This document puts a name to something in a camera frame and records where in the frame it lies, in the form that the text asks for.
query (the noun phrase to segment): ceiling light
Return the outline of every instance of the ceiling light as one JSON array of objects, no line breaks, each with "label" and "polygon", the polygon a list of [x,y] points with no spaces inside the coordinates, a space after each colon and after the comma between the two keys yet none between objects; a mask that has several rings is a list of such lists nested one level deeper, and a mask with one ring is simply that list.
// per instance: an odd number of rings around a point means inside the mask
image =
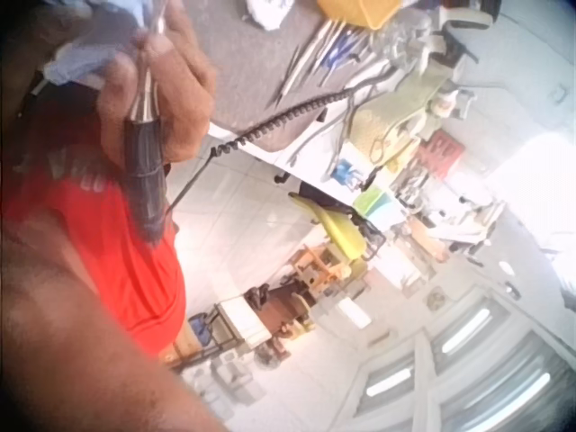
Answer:
[{"label": "ceiling light", "polygon": [[504,409],[498,411],[495,415],[483,421],[480,425],[468,429],[466,432],[486,432],[491,430],[502,421],[510,417],[516,411],[526,405],[532,398],[534,398],[548,383],[550,382],[550,374],[545,373],[540,376],[526,391],[507,405]]},{"label": "ceiling light", "polygon": [[366,394],[371,398],[377,394],[384,393],[391,389],[392,387],[396,387],[398,384],[405,382],[412,376],[412,372],[410,369],[402,369],[401,371],[395,373],[393,376],[382,380],[375,385],[371,385],[366,390]]},{"label": "ceiling light", "polygon": [[506,261],[500,261],[498,265],[500,266],[502,271],[508,276],[516,276],[516,273],[514,273],[512,265],[508,264]]},{"label": "ceiling light", "polygon": [[488,309],[480,310],[474,318],[472,318],[468,323],[460,328],[458,333],[450,337],[448,341],[442,345],[442,352],[444,354],[449,354],[454,351],[456,347],[462,344],[467,338],[469,338],[474,331],[476,331],[490,316],[490,311]]},{"label": "ceiling light", "polygon": [[337,306],[359,329],[365,328],[372,322],[368,314],[349,297],[339,301]]}]

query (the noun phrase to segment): hand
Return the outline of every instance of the hand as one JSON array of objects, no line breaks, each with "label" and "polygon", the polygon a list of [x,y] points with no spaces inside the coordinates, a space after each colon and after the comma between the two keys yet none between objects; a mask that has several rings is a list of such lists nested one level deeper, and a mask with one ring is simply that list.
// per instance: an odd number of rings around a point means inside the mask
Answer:
[{"label": "hand", "polygon": [[[165,162],[194,158],[209,128],[215,74],[198,47],[182,1],[168,1],[165,34],[140,36],[137,44],[158,85]],[[108,67],[98,97],[103,151],[119,167],[124,167],[124,122],[137,83],[136,65],[119,54]]]}]

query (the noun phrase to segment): cable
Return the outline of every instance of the cable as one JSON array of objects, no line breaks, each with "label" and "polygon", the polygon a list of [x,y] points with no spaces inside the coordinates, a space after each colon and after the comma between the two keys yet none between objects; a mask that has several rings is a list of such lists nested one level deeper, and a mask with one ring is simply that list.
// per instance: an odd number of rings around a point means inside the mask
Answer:
[{"label": "cable", "polygon": [[310,111],[317,110],[322,108],[326,105],[333,104],[334,102],[341,101],[348,97],[353,96],[358,90],[361,90],[367,86],[375,86],[382,81],[385,81],[390,78],[390,74],[383,74],[379,76],[374,76],[372,78],[367,78],[364,81],[361,81],[357,85],[342,90],[336,93],[324,94],[323,96],[314,97],[308,101],[298,103],[292,108],[288,108],[287,110],[280,112],[279,114],[275,115],[274,117],[263,121],[262,123],[258,124],[257,126],[249,129],[248,131],[244,132],[243,134],[239,135],[237,138],[233,139],[232,141],[228,141],[224,144],[220,144],[219,146],[213,147],[210,150],[210,155],[204,165],[198,170],[196,174],[186,183],[182,191],[178,194],[178,196],[174,199],[174,201],[168,207],[166,212],[171,212],[185,197],[185,195],[190,191],[190,188],[196,183],[196,180],[200,176],[200,174],[206,169],[206,167],[212,162],[214,158],[220,157],[222,154],[229,154],[232,150],[238,150],[239,146],[246,145],[247,142],[258,140],[265,136],[267,133],[273,131],[276,128],[280,128],[285,125],[287,122],[299,117],[301,114],[309,113]]}]

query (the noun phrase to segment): white tiled floor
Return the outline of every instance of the white tiled floor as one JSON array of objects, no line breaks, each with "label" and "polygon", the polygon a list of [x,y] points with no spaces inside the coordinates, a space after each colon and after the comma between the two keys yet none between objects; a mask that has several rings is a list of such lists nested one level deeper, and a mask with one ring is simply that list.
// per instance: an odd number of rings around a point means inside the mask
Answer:
[{"label": "white tiled floor", "polygon": [[[197,159],[173,164],[170,202],[216,144],[207,138]],[[275,184],[277,174],[274,166],[235,151],[214,159],[175,208],[188,315],[264,283],[312,230],[310,216],[288,197],[299,182]]]}]

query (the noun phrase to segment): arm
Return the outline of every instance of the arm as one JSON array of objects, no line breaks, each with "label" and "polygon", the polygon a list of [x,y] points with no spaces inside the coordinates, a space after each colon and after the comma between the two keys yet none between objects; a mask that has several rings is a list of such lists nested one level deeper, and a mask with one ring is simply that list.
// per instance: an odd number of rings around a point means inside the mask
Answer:
[{"label": "arm", "polygon": [[3,235],[2,385],[42,430],[224,431],[68,271]]}]

